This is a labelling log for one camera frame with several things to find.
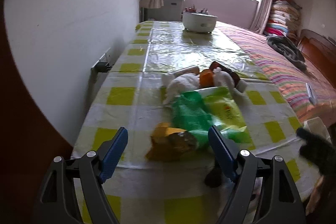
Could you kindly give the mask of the yellow foil snack wrapper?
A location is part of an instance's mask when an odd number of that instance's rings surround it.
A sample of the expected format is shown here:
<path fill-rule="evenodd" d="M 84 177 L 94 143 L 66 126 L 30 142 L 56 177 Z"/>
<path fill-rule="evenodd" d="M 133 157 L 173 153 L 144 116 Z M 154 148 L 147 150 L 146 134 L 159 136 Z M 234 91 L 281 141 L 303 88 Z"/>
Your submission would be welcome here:
<path fill-rule="evenodd" d="M 197 139 L 187 130 L 159 123 L 150 135 L 151 148 L 146 154 L 149 161 L 176 161 L 198 147 Z"/>

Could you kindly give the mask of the white plastic trash bin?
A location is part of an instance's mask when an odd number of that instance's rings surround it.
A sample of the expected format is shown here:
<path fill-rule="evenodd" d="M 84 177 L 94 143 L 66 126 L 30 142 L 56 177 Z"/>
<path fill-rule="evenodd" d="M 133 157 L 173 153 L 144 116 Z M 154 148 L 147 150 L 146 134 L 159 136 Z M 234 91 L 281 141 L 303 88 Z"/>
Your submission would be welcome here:
<path fill-rule="evenodd" d="M 312 119 L 308 119 L 303 122 L 303 127 L 307 131 L 317 134 L 323 139 L 327 140 L 329 143 L 331 143 L 331 137 L 321 118 L 315 117 Z"/>

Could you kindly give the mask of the green plastic bag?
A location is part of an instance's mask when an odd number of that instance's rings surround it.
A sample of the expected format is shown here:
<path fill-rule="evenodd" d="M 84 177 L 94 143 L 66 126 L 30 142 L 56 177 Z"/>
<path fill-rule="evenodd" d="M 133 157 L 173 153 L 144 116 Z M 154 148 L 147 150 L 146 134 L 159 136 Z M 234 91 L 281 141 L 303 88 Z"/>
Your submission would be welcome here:
<path fill-rule="evenodd" d="M 209 146 L 207 134 L 211 126 L 243 148 L 255 147 L 243 115 L 226 87 L 183 92 L 171 107 L 173 126 L 193 135 L 199 149 Z"/>

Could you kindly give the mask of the white remote on bed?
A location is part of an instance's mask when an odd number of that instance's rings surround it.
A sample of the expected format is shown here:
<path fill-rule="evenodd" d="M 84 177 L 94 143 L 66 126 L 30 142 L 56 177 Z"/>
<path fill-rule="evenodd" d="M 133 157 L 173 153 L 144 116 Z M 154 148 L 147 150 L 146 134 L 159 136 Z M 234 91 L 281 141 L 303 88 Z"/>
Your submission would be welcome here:
<path fill-rule="evenodd" d="M 308 96 L 308 100 L 312 105 L 316 105 L 318 104 L 318 99 L 315 95 L 315 92 L 313 90 L 313 88 L 311 87 L 310 83 L 306 83 L 306 91 L 307 91 L 307 96 Z"/>

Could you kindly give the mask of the checkered yellow white tablecloth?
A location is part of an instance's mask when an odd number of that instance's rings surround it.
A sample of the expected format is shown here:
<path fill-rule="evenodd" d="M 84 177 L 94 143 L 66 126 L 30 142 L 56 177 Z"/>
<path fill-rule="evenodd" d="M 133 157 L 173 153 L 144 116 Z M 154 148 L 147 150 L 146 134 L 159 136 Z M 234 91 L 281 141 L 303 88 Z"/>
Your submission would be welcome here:
<path fill-rule="evenodd" d="M 221 30 L 197 38 L 180 23 L 146 22 L 108 74 L 73 151 L 80 157 L 120 127 L 128 130 L 125 152 L 103 185 L 120 223 L 214 223 L 223 209 L 232 183 L 224 180 L 217 189 L 204 184 L 214 164 L 209 149 L 171 162 L 145 157 L 156 126 L 172 122 L 161 75 L 193 64 L 206 68 L 213 60 L 235 64 L 248 83 L 244 95 L 235 97 L 249 133 L 240 146 L 264 158 L 281 155 L 300 197 L 311 194 L 319 173 L 299 156 L 300 122 L 278 87 Z"/>

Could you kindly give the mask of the brown small bottle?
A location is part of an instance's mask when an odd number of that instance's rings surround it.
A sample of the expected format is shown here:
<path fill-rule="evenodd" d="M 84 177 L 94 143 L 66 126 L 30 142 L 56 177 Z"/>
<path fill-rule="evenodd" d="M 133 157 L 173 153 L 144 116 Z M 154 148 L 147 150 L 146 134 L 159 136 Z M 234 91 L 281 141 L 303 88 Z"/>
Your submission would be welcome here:
<path fill-rule="evenodd" d="M 213 73 L 214 85 L 227 87 L 230 92 L 234 90 L 243 94 L 248 84 L 240 78 L 240 76 L 231 69 L 221 65 L 217 61 L 213 61 L 209 67 Z"/>

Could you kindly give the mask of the dark red wooden door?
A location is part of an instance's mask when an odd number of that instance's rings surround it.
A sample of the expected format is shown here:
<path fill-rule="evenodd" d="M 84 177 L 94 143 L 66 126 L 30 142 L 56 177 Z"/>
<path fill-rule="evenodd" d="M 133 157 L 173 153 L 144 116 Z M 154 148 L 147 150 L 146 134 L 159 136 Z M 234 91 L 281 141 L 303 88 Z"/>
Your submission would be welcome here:
<path fill-rule="evenodd" d="M 72 145 L 27 90 L 1 16 L 1 223 L 35 223 L 39 190 L 50 163 L 71 151 Z"/>

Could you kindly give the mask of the white crumpled tissue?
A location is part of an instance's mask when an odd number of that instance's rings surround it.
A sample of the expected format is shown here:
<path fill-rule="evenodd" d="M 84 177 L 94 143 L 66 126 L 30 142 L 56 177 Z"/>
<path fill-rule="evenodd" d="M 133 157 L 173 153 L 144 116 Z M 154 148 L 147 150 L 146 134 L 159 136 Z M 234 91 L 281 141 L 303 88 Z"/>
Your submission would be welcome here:
<path fill-rule="evenodd" d="M 175 77 L 172 73 L 166 73 L 161 77 L 162 84 L 166 88 L 164 105 L 169 105 L 176 96 L 183 92 L 189 92 L 200 88 L 199 76 L 194 73 L 186 73 Z"/>

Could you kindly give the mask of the wooden bed headboard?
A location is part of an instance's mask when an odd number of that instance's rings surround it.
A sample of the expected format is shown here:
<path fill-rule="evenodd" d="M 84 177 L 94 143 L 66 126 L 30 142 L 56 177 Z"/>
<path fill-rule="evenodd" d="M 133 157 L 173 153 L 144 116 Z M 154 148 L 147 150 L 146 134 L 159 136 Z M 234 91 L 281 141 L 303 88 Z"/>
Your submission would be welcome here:
<path fill-rule="evenodd" d="M 303 29 L 297 47 L 335 88 L 335 44 L 314 31 Z"/>

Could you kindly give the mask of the dark grey blanket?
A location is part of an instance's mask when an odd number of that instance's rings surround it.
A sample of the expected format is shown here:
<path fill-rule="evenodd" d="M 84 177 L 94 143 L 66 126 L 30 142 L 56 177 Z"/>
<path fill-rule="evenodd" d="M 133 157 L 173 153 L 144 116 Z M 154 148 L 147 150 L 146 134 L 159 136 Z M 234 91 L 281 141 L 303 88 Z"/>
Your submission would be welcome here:
<path fill-rule="evenodd" d="M 301 51 L 286 36 L 268 36 L 266 41 L 268 46 L 277 53 L 283 55 L 300 71 L 305 72 L 307 70 L 305 58 L 303 57 Z"/>

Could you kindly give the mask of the stack of folded quilts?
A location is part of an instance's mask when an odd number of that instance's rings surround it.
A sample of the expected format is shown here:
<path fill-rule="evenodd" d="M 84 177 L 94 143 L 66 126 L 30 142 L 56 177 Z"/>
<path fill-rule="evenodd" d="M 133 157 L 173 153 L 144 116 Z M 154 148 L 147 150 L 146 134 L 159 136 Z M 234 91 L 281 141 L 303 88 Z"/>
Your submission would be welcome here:
<path fill-rule="evenodd" d="M 292 0 L 275 0 L 270 8 L 265 36 L 286 36 L 292 42 L 298 39 L 302 7 Z"/>

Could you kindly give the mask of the white round pot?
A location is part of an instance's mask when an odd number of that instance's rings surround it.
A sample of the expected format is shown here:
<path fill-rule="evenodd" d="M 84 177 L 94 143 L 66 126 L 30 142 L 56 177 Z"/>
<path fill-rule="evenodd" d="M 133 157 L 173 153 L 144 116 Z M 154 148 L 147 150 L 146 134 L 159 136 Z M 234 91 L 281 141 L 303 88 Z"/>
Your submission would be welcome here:
<path fill-rule="evenodd" d="M 211 33 L 215 29 L 217 16 L 197 12 L 194 7 L 186 7 L 182 14 L 182 23 L 188 31 L 196 33 Z"/>

